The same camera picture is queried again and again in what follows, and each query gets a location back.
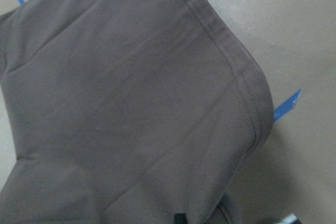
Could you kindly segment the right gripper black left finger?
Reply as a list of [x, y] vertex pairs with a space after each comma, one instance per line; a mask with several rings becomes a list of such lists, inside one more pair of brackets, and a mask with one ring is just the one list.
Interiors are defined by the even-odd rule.
[[174, 215], [174, 224], [186, 224], [186, 213], [176, 213]]

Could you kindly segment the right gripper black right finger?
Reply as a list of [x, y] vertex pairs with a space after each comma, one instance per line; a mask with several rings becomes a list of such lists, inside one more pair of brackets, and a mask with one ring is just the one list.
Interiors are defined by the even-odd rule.
[[302, 224], [302, 222], [298, 219], [296, 215], [289, 214], [288, 216], [278, 221], [276, 224]]

